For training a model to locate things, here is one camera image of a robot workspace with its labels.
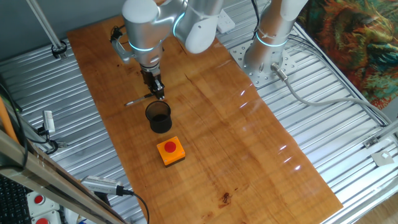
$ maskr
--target orange box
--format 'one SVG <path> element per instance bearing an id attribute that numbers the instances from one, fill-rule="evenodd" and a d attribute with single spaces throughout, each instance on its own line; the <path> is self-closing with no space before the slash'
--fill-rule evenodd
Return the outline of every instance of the orange box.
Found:
<path id="1" fill-rule="evenodd" d="M 166 167 L 185 159 L 185 151 L 182 148 L 180 140 L 178 140 L 178 137 L 176 136 L 158 144 L 157 150 L 159 151 Z"/>

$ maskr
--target colorful tapestry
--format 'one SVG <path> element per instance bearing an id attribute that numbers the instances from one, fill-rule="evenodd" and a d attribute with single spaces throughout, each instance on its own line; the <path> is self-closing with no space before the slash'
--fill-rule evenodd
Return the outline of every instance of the colorful tapestry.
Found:
<path id="1" fill-rule="evenodd" d="M 398 95 L 398 0 L 310 0 L 298 22 L 374 106 Z"/>

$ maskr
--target keyboard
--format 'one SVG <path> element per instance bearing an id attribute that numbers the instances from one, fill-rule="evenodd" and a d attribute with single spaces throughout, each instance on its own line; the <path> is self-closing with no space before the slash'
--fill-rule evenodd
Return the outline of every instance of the keyboard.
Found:
<path id="1" fill-rule="evenodd" d="M 29 192 L 30 189 L 0 175 L 1 224 L 31 224 L 26 199 Z"/>

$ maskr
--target red knob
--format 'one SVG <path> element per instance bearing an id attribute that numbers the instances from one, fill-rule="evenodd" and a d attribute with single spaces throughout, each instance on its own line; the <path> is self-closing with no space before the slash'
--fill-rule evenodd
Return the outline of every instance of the red knob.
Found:
<path id="1" fill-rule="evenodd" d="M 41 205 L 41 204 L 43 204 L 44 203 L 44 197 L 43 196 L 41 196 L 41 195 L 38 195 L 38 196 L 36 196 L 36 198 L 35 198 L 35 204 L 37 204 L 37 205 Z"/>
<path id="2" fill-rule="evenodd" d="M 175 145 L 174 142 L 168 142 L 164 145 L 164 150 L 166 150 L 166 152 L 168 153 L 174 152 L 176 148 L 177 146 Z"/>
<path id="3" fill-rule="evenodd" d="M 50 222 L 46 218 L 41 218 L 37 220 L 36 224 L 50 224 Z"/>

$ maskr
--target black cup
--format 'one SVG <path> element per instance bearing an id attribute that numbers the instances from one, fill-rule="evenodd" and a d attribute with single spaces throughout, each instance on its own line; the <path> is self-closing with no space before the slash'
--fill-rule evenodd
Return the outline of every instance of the black cup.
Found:
<path id="1" fill-rule="evenodd" d="M 172 128 L 173 122 L 170 115 L 170 106 L 163 101 L 155 101 L 147 106 L 145 114 L 150 123 L 150 128 L 155 133 L 163 134 Z"/>

